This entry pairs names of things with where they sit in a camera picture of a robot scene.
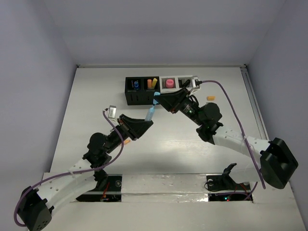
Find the pink glue stick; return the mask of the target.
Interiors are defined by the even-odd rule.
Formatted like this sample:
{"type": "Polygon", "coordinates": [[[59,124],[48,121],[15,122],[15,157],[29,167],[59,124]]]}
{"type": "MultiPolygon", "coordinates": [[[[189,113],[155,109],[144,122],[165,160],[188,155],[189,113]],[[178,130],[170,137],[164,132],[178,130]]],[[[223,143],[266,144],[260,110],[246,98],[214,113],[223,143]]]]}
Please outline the pink glue stick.
{"type": "Polygon", "coordinates": [[[165,82],[165,86],[166,86],[167,89],[174,88],[174,80],[171,79],[171,78],[167,79],[166,82],[165,82]]]}

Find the blue pencil-shaped pen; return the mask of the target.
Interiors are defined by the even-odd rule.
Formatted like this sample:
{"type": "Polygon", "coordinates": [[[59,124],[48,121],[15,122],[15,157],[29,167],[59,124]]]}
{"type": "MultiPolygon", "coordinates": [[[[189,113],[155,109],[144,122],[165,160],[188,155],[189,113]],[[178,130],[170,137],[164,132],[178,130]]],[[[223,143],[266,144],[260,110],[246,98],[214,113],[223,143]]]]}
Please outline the blue pencil-shaped pen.
{"type": "Polygon", "coordinates": [[[149,110],[145,117],[145,121],[151,121],[155,113],[155,105],[153,105],[149,110]]]}

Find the blue black highlighter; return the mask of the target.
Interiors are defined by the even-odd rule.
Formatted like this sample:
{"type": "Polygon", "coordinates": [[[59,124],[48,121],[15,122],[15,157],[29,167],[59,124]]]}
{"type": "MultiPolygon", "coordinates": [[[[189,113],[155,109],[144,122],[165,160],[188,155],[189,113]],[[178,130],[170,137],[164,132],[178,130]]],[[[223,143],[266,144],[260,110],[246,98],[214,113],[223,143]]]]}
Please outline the blue black highlighter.
{"type": "Polygon", "coordinates": [[[191,83],[190,79],[179,79],[179,87],[180,88],[186,88],[189,87],[191,83]]]}

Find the yellow pencil-shaped pen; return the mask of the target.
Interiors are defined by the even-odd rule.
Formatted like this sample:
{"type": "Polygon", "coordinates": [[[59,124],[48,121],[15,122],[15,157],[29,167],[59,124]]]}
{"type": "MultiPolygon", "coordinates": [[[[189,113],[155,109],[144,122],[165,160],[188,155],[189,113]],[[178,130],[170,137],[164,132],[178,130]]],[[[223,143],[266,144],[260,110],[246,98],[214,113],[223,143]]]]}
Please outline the yellow pencil-shaped pen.
{"type": "Polygon", "coordinates": [[[156,87],[156,84],[157,84],[157,78],[154,78],[152,80],[152,89],[154,89],[156,87]]]}

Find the grey pencil-shaped pen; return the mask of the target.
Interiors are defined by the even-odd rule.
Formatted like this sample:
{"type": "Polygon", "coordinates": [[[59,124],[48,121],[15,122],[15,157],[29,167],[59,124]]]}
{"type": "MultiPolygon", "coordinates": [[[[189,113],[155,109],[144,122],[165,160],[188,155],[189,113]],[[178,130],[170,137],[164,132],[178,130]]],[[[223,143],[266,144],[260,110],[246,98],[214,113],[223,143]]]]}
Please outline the grey pencil-shaped pen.
{"type": "Polygon", "coordinates": [[[152,88],[152,80],[148,79],[147,80],[147,89],[151,89],[152,88]]]}

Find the orange yellow eraser cap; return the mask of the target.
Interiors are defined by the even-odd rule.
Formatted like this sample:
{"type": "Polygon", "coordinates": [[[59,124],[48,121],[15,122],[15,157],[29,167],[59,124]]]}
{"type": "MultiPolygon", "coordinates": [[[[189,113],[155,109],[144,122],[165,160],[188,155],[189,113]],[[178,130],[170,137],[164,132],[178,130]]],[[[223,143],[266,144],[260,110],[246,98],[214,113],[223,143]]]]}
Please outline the orange yellow eraser cap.
{"type": "Polygon", "coordinates": [[[208,101],[213,101],[213,100],[215,100],[215,96],[208,96],[208,97],[207,97],[207,100],[208,100],[208,101]]]}

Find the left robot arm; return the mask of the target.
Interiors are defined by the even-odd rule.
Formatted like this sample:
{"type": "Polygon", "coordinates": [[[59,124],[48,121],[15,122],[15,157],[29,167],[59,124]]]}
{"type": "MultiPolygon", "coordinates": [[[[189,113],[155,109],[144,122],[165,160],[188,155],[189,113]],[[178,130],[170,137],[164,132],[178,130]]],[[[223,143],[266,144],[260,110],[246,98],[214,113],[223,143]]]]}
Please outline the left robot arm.
{"type": "Polygon", "coordinates": [[[83,157],[64,173],[53,175],[23,190],[14,210],[14,221],[30,231],[40,231],[53,215],[75,198],[92,189],[106,186],[108,175],[104,168],[120,157],[111,157],[119,148],[123,152],[124,141],[139,139],[152,125],[151,116],[133,119],[121,114],[109,135],[94,133],[83,157]]]}

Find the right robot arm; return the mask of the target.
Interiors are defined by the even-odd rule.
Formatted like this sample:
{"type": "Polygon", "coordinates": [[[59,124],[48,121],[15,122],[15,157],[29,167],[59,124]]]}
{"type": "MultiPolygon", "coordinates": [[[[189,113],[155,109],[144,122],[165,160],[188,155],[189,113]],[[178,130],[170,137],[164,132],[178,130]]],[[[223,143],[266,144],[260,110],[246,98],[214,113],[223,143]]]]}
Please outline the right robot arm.
{"type": "Polygon", "coordinates": [[[228,129],[220,122],[222,114],[217,104],[199,106],[196,97],[186,88],[156,95],[154,99],[168,112],[182,112],[197,124],[196,132],[201,140],[250,157],[256,173],[249,176],[249,181],[256,177],[276,189],[283,189],[298,168],[298,162],[284,140],[261,140],[246,136],[244,131],[228,129]]]}

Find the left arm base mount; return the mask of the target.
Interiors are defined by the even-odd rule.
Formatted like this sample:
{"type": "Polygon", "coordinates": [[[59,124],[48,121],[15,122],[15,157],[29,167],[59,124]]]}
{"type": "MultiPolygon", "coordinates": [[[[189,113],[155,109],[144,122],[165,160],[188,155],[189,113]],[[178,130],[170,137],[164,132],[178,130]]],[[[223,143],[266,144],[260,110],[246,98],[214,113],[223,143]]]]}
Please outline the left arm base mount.
{"type": "Polygon", "coordinates": [[[77,202],[121,202],[122,175],[109,175],[104,186],[96,186],[76,198],[77,202]]]}

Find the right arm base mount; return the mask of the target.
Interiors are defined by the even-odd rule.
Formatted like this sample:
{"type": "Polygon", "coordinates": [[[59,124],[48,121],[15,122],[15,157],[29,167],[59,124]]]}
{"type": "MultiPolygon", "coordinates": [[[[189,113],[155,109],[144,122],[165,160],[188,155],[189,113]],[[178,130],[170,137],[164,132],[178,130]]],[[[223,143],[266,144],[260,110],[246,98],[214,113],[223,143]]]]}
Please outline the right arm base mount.
{"type": "Polygon", "coordinates": [[[221,174],[207,175],[204,188],[209,192],[209,201],[253,201],[249,182],[236,183],[231,170],[236,163],[230,164],[221,174]]]}

